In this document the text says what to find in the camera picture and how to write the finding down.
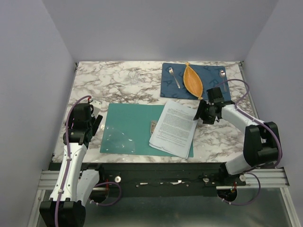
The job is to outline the white printed paper files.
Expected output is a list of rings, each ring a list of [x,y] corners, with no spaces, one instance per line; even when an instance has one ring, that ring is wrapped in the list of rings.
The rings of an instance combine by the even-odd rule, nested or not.
[[[195,114],[195,109],[169,100],[157,121],[149,145],[187,159],[197,125]]]

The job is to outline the teal green folder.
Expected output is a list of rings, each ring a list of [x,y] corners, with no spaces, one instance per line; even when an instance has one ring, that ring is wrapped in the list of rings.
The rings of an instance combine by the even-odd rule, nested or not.
[[[151,122],[158,121],[164,105],[110,103],[101,153],[174,157],[149,145]]]

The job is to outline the silver folder clip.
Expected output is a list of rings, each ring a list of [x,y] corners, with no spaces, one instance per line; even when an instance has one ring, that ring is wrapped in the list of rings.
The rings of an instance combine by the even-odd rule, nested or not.
[[[157,126],[157,121],[156,121],[156,120],[151,121],[151,125],[150,125],[150,135],[153,134],[153,132],[155,131],[156,126]]]

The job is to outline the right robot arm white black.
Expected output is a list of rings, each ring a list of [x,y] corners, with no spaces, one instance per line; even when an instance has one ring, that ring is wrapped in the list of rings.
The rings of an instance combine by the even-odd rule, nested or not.
[[[206,91],[208,100],[201,100],[194,120],[213,125],[221,119],[228,121],[244,133],[243,152],[236,158],[222,163],[218,181],[229,185],[235,175],[270,163],[278,164],[282,147],[278,127],[274,122],[261,121],[241,110],[233,101],[225,101],[219,87]]]

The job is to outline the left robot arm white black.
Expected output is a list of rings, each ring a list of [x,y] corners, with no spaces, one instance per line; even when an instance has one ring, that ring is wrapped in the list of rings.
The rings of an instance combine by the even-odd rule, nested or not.
[[[86,217],[86,202],[93,187],[101,186],[105,175],[98,170],[81,172],[89,143],[102,116],[101,102],[74,104],[68,113],[63,135],[63,160],[48,201],[41,203],[40,215],[48,227],[81,227]]]

